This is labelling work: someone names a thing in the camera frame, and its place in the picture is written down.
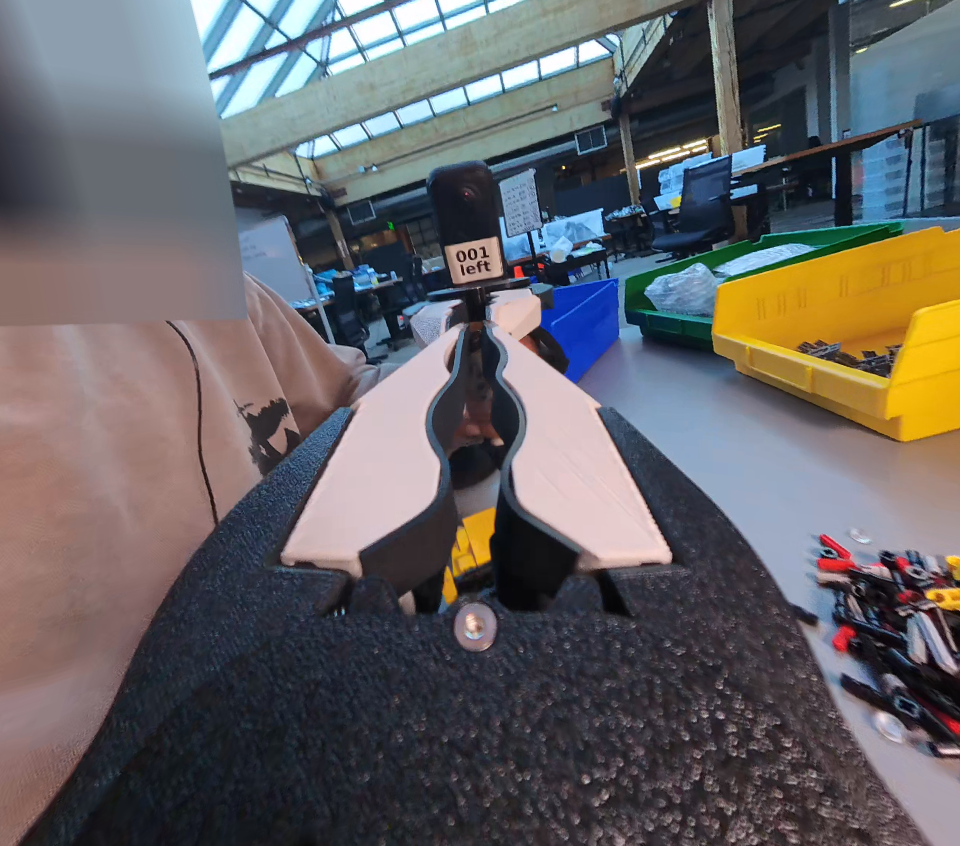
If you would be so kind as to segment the heap of black building parts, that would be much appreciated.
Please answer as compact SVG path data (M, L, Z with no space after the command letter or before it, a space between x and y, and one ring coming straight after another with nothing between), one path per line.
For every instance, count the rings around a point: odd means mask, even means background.
M796 351L813 359L832 362L859 372L889 379L903 345L888 345L882 351L864 349L856 355L845 351L841 343L824 340L806 341L798 344Z

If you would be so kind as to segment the person's beige sweatshirt torso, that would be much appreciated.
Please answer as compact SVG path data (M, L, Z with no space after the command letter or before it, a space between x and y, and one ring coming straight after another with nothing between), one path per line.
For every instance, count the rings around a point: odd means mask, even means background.
M2 844L77 767L194 552L340 409L329 343L245 288L242 320L2 327Z

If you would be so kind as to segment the grey desk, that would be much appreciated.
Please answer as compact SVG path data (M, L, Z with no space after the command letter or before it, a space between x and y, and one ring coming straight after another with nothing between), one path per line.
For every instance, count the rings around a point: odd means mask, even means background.
M882 737L839 678L815 536L955 552L958 434L898 445L630 330L584 381L652 441L679 567L605 612L500 611L446 844L958 844L958 763Z

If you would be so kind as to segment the crumpled clear plastic bag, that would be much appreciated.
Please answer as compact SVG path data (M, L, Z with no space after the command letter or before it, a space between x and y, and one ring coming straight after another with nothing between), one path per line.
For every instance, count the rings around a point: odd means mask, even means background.
M724 276L702 263L693 263L678 272L657 276L643 290L658 312L713 318L716 294Z

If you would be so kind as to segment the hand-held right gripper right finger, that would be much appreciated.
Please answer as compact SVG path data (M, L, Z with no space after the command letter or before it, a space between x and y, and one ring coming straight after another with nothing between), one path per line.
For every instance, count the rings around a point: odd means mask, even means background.
M673 553L600 405L495 324L484 330L491 421L506 454L494 532L504 573L669 565Z

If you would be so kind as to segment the whiteboard on stand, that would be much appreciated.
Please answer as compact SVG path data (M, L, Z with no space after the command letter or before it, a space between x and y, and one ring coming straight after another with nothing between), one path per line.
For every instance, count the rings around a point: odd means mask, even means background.
M314 308L319 295L306 270L289 221L276 216L238 231L244 271L280 296L288 305Z

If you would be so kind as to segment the yellow black toy robot body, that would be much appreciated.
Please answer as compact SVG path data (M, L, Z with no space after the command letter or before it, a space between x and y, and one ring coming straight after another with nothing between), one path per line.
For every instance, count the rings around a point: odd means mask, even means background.
M444 607L452 607L462 597L494 586L491 540L496 532L496 516L497 509L491 506L462 520L443 571Z

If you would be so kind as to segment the person's left forearm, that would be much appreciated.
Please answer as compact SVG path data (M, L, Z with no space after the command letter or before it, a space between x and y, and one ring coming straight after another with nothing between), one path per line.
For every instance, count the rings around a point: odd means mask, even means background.
M400 370L390 362L374 363L359 348L321 344L315 371L326 414L348 408Z

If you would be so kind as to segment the wooden top table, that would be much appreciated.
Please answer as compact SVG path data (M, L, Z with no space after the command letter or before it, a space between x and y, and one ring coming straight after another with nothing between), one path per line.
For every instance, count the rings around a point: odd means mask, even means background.
M758 185L762 182L762 176L768 172L779 172L784 168L798 168L799 165L804 165L808 161L826 158L833 163L834 226L849 227L854 224L853 155L873 148L891 138L906 141L907 146L911 146L913 133L921 127L922 121L913 119L873 132L847 136L832 143L786 156L777 156L756 165L734 169L731 172L731 181L737 187Z

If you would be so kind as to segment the person's left hand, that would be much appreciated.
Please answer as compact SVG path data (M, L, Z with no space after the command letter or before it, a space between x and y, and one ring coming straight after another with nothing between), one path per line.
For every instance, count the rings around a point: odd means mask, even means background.
M453 448L489 442L495 447L503 446L503 438L493 423L493 404L486 399L469 399L464 404L462 421L453 439Z

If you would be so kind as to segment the flat clear plastic bag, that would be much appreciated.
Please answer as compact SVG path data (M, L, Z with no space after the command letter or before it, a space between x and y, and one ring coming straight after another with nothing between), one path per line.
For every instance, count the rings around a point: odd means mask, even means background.
M798 259L813 251L813 246L802 243L786 243L767 249L755 250L713 267L713 275L719 281L726 281Z

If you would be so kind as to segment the pile of small building parts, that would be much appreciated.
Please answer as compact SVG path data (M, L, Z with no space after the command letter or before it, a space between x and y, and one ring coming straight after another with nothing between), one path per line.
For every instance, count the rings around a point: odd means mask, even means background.
M824 531L802 552L813 599L791 610L838 660L842 695L888 743L957 768L958 553L862 545Z

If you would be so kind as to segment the green plastic bin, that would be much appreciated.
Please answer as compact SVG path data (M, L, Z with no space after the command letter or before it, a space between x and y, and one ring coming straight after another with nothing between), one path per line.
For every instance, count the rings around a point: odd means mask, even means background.
M756 250L776 247L786 243L808 244L813 252L799 258L760 269L750 274L726 279L727 282L742 280L759 273L785 268L842 253L883 240L893 239L904 232L902 221L857 224L849 227L812 228L763 234L757 242L743 241L728 244L719 249L668 262L659 270L651 270L629 277L625 283L624 312L627 322L639 327L642 336L663 343L711 352L713 345L713 318L676 315L659 312L644 296L643 290L656 277L678 272L691 264L704 264L709 269Z

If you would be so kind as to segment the yellow plastic bin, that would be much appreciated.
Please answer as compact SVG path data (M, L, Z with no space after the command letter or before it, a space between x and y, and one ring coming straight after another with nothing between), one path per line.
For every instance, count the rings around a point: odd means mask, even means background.
M888 378L799 353L902 345ZM898 442L959 428L959 232L924 228L719 286L714 352Z

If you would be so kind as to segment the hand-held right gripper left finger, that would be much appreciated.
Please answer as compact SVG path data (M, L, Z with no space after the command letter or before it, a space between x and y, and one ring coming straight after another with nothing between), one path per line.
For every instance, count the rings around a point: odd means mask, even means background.
M463 418L457 325L362 396L281 551L286 567L437 575L459 516L447 450Z

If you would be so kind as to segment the blue plastic bin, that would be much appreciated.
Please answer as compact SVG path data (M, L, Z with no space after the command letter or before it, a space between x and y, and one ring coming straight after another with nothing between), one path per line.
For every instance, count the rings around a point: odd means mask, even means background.
M566 377L579 383L618 341L618 280L555 287L553 306L542 311L541 325L568 360Z

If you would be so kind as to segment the black office chair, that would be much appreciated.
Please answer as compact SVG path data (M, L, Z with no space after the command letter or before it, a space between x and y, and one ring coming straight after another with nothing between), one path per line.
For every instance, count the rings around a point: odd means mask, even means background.
M336 273L331 280L331 289L330 315L336 343L358 350L369 362L366 343L370 333L359 312L353 275L350 272Z
M711 252L736 232L731 200L732 157L721 156L687 169L677 228L653 239L654 252L684 259Z

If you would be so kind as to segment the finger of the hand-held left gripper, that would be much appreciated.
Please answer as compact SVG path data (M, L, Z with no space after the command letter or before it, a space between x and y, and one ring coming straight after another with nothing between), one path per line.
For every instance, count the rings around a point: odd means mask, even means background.
M467 322L467 308L462 300L426 302L414 312L410 327L417 347L428 347L441 335Z
M530 336L542 325L543 304L533 291L498 291L488 298L488 321L510 336Z

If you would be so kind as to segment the white sign on pole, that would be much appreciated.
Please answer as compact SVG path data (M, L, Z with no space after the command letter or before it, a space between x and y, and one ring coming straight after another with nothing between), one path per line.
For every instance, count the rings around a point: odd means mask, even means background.
M543 228L535 169L499 181L499 192L507 238L525 236Z

